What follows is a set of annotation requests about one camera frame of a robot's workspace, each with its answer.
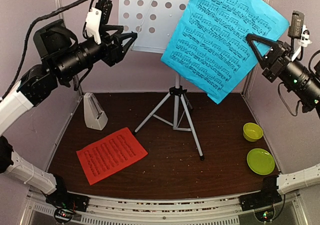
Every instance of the sheet music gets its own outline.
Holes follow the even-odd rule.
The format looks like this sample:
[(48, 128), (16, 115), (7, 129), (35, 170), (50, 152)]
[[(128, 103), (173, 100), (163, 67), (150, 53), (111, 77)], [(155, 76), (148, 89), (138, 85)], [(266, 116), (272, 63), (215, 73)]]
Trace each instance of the sheet music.
[(190, 0), (161, 61), (219, 104), (258, 62), (246, 35), (277, 40), (288, 27), (262, 0)]

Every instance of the green plate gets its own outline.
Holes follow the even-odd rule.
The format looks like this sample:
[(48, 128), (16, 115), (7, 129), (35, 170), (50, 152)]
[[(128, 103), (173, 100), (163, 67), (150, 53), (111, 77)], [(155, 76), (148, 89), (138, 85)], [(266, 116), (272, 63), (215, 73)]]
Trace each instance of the green plate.
[(259, 175), (272, 173), (276, 166), (272, 155), (262, 148), (252, 149), (246, 156), (246, 161), (251, 170)]

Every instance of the yellow-green bowl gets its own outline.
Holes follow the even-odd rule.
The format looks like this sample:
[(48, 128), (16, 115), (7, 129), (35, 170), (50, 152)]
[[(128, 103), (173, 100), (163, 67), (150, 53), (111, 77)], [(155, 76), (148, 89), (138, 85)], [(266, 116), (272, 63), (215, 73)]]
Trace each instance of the yellow-green bowl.
[(249, 142), (258, 141), (264, 135), (262, 128), (253, 122), (248, 122), (243, 126), (243, 136)]

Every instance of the perforated white panel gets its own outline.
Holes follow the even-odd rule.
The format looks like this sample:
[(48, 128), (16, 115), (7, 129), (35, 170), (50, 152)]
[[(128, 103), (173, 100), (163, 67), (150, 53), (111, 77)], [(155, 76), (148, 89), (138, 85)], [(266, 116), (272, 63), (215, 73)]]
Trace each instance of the perforated white panel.
[(144, 21), (133, 50), (163, 53), (189, 0), (151, 1), (119, 0), (119, 24), (125, 31), (138, 32)]

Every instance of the green bowl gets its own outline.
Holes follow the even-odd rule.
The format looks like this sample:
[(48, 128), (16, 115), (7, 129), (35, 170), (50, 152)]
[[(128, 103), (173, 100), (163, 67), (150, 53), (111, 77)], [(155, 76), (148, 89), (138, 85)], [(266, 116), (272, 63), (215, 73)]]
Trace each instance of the green bowl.
[(246, 156), (246, 161), (256, 174), (269, 175), (275, 169), (274, 157), (262, 148), (252, 149)]
[(253, 122), (248, 122), (243, 126), (243, 136), (249, 142), (255, 142), (262, 138), (264, 131), (262, 128)]

